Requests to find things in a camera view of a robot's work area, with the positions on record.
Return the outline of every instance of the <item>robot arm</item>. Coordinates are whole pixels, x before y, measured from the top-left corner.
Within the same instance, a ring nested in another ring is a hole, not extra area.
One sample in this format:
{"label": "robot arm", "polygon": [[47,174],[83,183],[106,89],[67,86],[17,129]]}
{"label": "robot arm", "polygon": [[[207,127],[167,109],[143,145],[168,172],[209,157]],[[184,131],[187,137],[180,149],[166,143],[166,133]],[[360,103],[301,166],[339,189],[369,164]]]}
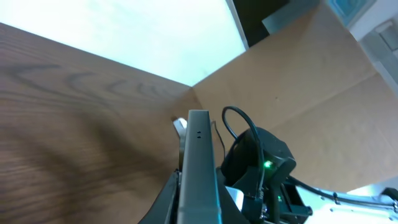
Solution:
{"label": "robot arm", "polygon": [[175,126],[183,138],[179,169],[141,224],[398,222],[396,189],[360,197],[307,186],[290,176],[296,163],[286,144],[264,129],[236,136],[216,168],[208,111],[191,110],[187,128],[181,120]]}

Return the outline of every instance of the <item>white backdrop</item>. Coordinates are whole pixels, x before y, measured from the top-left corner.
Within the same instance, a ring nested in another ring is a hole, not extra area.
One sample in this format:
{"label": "white backdrop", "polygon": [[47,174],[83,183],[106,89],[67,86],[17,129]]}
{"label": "white backdrop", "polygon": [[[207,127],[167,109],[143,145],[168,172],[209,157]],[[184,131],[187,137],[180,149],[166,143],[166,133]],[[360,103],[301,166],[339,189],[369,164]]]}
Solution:
{"label": "white backdrop", "polygon": [[225,0],[0,0],[0,22],[189,86],[245,51]]}

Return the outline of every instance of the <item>wood grain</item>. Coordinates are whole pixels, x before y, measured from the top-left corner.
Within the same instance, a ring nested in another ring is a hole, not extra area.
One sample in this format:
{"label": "wood grain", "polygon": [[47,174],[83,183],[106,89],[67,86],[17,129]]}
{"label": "wood grain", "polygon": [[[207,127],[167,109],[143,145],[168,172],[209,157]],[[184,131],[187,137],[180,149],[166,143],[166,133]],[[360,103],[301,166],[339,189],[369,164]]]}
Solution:
{"label": "wood grain", "polygon": [[0,24],[0,222],[137,223],[192,89]]}

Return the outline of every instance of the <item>metal bracket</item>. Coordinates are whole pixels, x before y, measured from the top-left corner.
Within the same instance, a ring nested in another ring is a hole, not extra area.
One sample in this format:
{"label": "metal bracket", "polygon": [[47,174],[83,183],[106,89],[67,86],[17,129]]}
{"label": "metal bracket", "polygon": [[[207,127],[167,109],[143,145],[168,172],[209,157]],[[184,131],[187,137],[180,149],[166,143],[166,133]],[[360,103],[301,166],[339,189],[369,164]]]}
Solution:
{"label": "metal bracket", "polygon": [[187,135],[187,121],[183,118],[178,118],[173,121],[173,125],[180,138],[180,151],[178,157],[178,169],[182,171],[182,162],[184,159],[185,150],[185,136]]}

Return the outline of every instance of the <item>black cable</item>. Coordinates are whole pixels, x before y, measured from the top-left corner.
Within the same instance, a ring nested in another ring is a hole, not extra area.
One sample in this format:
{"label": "black cable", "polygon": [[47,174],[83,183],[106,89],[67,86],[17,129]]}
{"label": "black cable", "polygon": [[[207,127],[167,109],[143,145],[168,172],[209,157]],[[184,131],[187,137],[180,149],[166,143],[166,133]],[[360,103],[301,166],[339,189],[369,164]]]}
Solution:
{"label": "black cable", "polygon": [[300,187],[304,188],[305,190],[307,190],[307,191],[309,191],[309,192],[312,192],[312,193],[314,193],[314,194],[317,194],[317,195],[319,195],[319,196],[322,196],[322,197],[325,197],[325,198],[328,198],[328,199],[331,199],[331,200],[337,200],[337,201],[339,201],[339,202],[351,203],[351,204],[356,204],[356,205],[392,206],[391,204],[388,204],[388,203],[381,203],[381,202],[362,202],[362,201],[359,201],[359,200],[353,200],[353,199],[348,199],[348,198],[339,198],[339,197],[337,196],[337,193],[336,193],[336,192],[334,192],[333,195],[328,194],[328,193],[325,193],[325,192],[322,192],[321,190],[317,190],[317,189],[315,189],[315,188],[313,188],[313,187],[311,187],[311,186],[309,186],[309,185],[307,185],[307,184],[304,184],[303,182],[297,180],[296,178],[294,178],[294,177],[292,177],[292,176],[289,176],[289,177],[288,177],[288,180],[289,180],[292,184],[294,184],[294,185],[296,185],[296,186],[300,186]]}
{"label": "black cable", "polygon": [[219,138],[220,141],[221,141],[221,145],[223,145],[224,159],[225,159],[225,145],[224,145],[224,142],[223,142],[223,138],[221,137],[220,133],[218,132],[216,121],[213,120],[211,123],[214,124],[214,128],[216,129],[216,133],[217,133],[217,135],[218,135],[218,138]]}
{"label": "black cable", "polygon": [[239,114],[247,122],[247,124],[249,125],[250,130],[252,132],[254,141],[256,142],[257,153],[259,154],[259,157],[258,157],[259,158],[259,161],[258,161],[259,164],[258,164],[258,166],[259,166],[259,170],[260,170],[258,189],[257,189],[257,191],[258,191],[257,196],[260,197],[262,195],[261,194],[262,193],[262,183],[264,182],[264,169],[262,168],[263,164],[264,164],[264,153],[262,151],[261,142],[260,142],[260,138],[259,138],[259,135],[258,135],[258,132],[257,132],[256,125],[254,125],[254,123],[250,119],[250,117],[245,112],[243,112],[241,109],[239,109],[238,107],[236,107],[236,106],[226,106],[226,107],[224,107],[223,112],[221,114],[221,117],[223,119],[223,122],[224,122],[224,125],[225,125],[226,129],[229,131],[229,133],[231,133],[232,137],[235,138],[235,142],[237,142],[238,137],[235,134],[235,132],[231,129],[231,127],[229,126],[228,122],[226,121],[226,117],[225,117],[225,113],[228,110],[233,110],[233,111],[237,112],[237,114]]}

